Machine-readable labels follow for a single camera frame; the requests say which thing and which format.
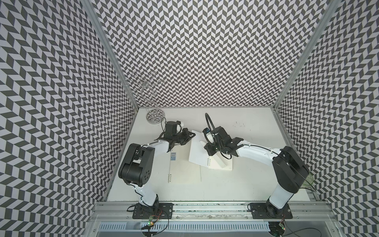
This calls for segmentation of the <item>small white spiral notebook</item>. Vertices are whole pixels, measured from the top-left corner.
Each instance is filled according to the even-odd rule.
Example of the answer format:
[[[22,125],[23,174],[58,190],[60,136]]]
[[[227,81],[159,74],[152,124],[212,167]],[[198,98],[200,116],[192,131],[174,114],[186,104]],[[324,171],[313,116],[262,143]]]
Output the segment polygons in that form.
[[[222,157],[220,152],[217,152],[213,156],[208,155],[204,148],[206,145],[206,139],[201,132],[192,130],[192,133],[195,134],[195,137],[190,141],[189,162],[208,169],[225,171],[233,170],[233,161]]]

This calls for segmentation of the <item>large white spiral notebook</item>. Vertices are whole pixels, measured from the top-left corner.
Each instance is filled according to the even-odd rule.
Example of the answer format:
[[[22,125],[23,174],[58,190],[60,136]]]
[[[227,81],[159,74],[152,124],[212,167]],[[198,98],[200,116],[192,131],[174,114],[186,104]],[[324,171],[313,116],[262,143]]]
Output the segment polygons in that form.
[[[170,153],[168,182],[178,185],[198,184],[201,182],[200,166],[189,161],[190,143],[175,146]]]

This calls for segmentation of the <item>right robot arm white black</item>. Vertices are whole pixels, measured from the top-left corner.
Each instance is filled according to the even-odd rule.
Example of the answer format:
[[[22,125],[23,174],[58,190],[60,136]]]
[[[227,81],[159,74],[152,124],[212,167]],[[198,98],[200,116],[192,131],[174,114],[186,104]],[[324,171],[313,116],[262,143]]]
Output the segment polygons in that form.
[[[289,146],[272,149],[252,144],[239,137],[231,138],[221,126],[214,130],[205,128],[202,133],[206,139],[204,149],[210,156],[219,153],[227,160],[243,157],[273,167],[277,186],[265,204],[265,211],[271,217],[284,210],[310,173],[305,162]]]

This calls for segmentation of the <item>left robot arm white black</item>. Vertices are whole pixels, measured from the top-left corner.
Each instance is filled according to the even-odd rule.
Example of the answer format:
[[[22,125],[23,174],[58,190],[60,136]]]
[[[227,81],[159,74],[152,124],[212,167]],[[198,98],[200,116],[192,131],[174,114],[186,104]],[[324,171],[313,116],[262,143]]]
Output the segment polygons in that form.
[[[176,145],[184,146],[194,137],[195,133],[185,128],[180,121],[168,121],[163,132],[153,142],[129,145],[120,164],[118,177],[134,188],[140,196],[140,205],[156,207],[159,204],[158,194],[145,187],[152,174],[155,156],[170,152]]]

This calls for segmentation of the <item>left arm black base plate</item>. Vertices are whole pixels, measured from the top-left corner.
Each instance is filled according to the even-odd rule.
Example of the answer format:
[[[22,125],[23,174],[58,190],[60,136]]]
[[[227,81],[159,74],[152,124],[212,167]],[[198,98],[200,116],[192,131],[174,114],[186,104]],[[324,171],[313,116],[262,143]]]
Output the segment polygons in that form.
[[[173,212],[173,203],[159,203],[153,207],[136,204],[133,210],[133,219],[149,219],[150,216],[159,216],[160,219],[171,219]]]

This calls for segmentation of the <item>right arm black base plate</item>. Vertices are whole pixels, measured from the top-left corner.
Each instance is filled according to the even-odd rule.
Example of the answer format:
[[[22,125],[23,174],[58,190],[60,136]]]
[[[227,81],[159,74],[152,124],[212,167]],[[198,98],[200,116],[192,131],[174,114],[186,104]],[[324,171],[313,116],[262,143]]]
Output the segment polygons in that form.
[[[293,214],[289,204],[285,204],[282,209],[278,209],[271,203],[250,203],[248,210],[253,219],[293,219]]]

